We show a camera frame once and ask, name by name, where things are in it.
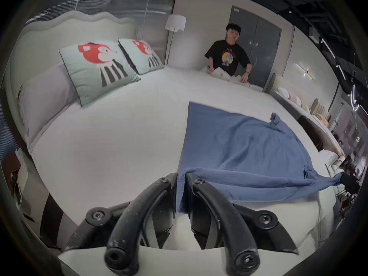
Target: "blue blanket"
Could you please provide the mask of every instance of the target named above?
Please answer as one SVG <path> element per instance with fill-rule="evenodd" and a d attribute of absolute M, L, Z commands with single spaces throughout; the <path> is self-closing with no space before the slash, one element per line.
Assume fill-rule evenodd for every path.
<path fill-rule="evenodd" d="M 185 174 L 211 183 L 230 201 L 282 201 L 338 185 L 342 174 L 323 177 L 294 132 L 271 122 L 190 102 L 177 181 L 177 211 L 184 211 Z"/>

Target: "ceiling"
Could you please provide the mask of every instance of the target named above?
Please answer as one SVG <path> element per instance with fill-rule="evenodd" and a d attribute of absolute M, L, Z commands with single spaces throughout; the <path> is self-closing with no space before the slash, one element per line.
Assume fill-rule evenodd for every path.
<path fill-rule="evenodd" d="M 347 94 L 356 85 L 358 103 L 368 111 L 368 87 L 354 46 L 339 21 L 334 8 L 326 0 L 252 0 L 283 16 L 307 36 L 313 26 L 328 43 L 336 59 L 325 44 L 316 44 L 333 68 L 344 92 Z M 345 74 L 344 80 L 339 64 Z"/>

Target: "graphic print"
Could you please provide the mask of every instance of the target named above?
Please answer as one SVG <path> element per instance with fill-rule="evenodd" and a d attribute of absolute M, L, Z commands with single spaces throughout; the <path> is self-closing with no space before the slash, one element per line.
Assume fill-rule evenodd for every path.
<path fill-rule="evenodd" d="M 79 52 L 84 58 L 100 66 L 102 87 L 106 87 L 127 76 L 122 64 L 115 60 L 117 52 L 112 51 L 107 45 L 87 43 L 78 45 Z"/>
<path fill-rule="evenodd" d="M 152 48 L 149 47 L 147 44 L 142 43 L 140 41 L 134 40 L 133 43 L 138 47 L 138 49 L 145 55 L 148 56 L 148 64 L 150 67 L 159 66 L 160 62 L 158 59 L 152 54 Z"/>
<path fill-rule="evenodd" d="M 222 64 L 228 67 L 231 65 L 234 58 L 235 54 L 233 53 L 233 51 L 231 49 L 226 49 L 221 55 Z"/>

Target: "man's hand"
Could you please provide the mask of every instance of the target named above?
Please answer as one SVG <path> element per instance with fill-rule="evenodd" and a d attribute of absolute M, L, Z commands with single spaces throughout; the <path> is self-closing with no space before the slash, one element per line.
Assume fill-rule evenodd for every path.
<path fill-rule="evenodd" d="M 210 66 L 207 73 L 208 74 L 211 74 L 212 72 L 214 71 L 214 67 L 213 66 Z"/>
<path fill-rule="evenodd" d="M 242 83 L 248 83 L 248 77 L 249 77 L 249 73 L 246 71 L 245 73 L 244 73 L 244 75 L 241 77 L 241 82 Z"/>

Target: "door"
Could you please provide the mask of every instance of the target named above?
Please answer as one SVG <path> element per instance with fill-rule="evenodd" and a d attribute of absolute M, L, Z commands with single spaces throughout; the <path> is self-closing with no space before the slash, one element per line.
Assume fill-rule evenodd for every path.
<path fill-rule="evenodd" d="M 281 29 L 253 13 L 234 6 L 229 22 L 239 25 L 242 30 L 237 43 L 245 50 L 253 67 L 249 83 L 264 88 L 274 64 Z M 242 75 L 245 71 L 246 68 L 239 64 L 235 75 Z"/>

